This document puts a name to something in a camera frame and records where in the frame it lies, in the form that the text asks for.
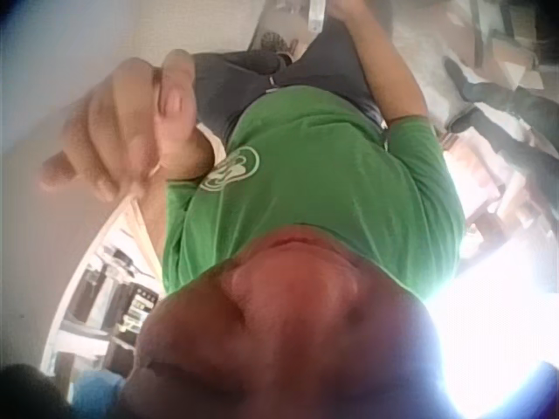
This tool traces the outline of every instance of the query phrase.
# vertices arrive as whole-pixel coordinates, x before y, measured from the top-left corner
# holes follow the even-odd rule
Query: short sleeve
[[[466,220],[443,149],[426,118],[404,118],[388,131],[388,150],[407,168],[421,198],[437,280],[452,278]],[[414,290],[425,295],[425,290]]]
[[[167,240],[163,255],[163,285],[171,294],[182,288],[178,272],[183,247],[183,232],[196,182],[169,182],[167,185]]]

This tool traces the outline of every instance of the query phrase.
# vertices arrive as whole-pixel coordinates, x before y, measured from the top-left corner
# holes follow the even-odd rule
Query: printed logo on shirt
[[[260,156],[254,148],[238,148],[206,176],[200,188],[208,192],[219,192],[229,183],[243,181],[253,176],[259,166]]]

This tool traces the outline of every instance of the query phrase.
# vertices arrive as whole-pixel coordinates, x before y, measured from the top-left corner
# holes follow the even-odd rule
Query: hand
[[[328,14],[342,22],[348,22],[354,17],[369,12],[366,0],[329,0]]]
[[[110,202],[142,190],[160,166],[177,171],[196,126],[195,76],[192,57],[180,50],[161,70],[125,61],[79,102],[62,134],[63,151],[43,166],[43,186],[57,189],[78,177]]]

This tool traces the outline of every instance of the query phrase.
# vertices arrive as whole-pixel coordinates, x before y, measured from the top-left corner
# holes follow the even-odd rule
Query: green t-shirt
[[[200,183],[168,186],[167,292],[255,237],[323,230],[426,299],[454,273],[464,214],[426,119],[379,129],[311,87],[268,94],[243,115],[228,157]]]

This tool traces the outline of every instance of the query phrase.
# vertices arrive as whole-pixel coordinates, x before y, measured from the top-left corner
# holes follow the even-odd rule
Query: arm
[[[388,125],[406,116],[427,117],[417,81],[366,2],[334,0],[330,10],[348,27],[370,91]]]

